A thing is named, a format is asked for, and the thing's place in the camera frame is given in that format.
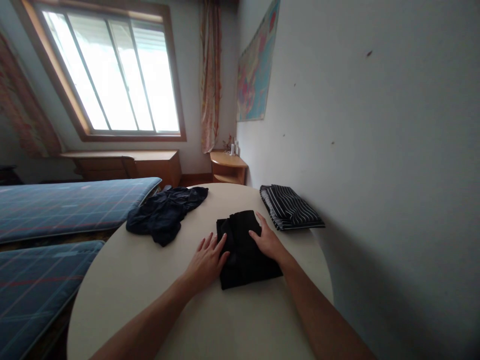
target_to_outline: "floral curtain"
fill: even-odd
[[[59,138],[32,92],[9,45],[0,33],[0,114],[18,134],[20,146],[31,158],[57,156]]]
[[[200,25],[201,39],[201,149],[209,153],[217,142],[220,108],[220,54],[222,30],[220,0],[204,0]]]

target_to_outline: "blue plaid bedspread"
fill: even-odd
[[[103,241],[0,252],[0,360],[23,358],[77,293]]]
[[[0,243],[118,228],[161,181],[0,186]]]

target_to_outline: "hand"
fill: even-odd
[[[258,236],[255,231],[252,230],[248,233],[252,239],[255,240],[258,248],[264,255],[280,263],[283,259],[289,257],[289,252],[282,245],[277,235],[267,225],[265,218],[258,211],[256,211],[255,214],[260,219],[261,236]]]
[[[220,257],[220,252],[226,240],[227,234],[224,234],[220,242],[217,243],[217,235],[214,236],[214,233],[211,232],[198,245],[188,268],[181,276],[192,295],[200,293],[219,277],[230,255],[230,252],[226,251]]]

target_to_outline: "folded striped clothing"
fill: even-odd
[[[262,185],[260,197],[279,231],[325,227],[317,212],[289,186]]]

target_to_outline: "folded black clothing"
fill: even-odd
[[[222,290],[283,276],[277,262],[260,251],[249,230],[259,236],[262,233],[253,210],[237,212],[228,219],[216,221],[218,241],[226,233],[222,254],[230,252],[220,273]]]
[[[209,194],[205,187],[176,187],[153,195],[142,206],[128,213],[126,229],[134,234],[150,234],[153,241],[166,246],[180,231],[185,215],[196,209]]]
[[[260,197],[279,231],[325,227],[317,212],[289,186],[262,185]]]

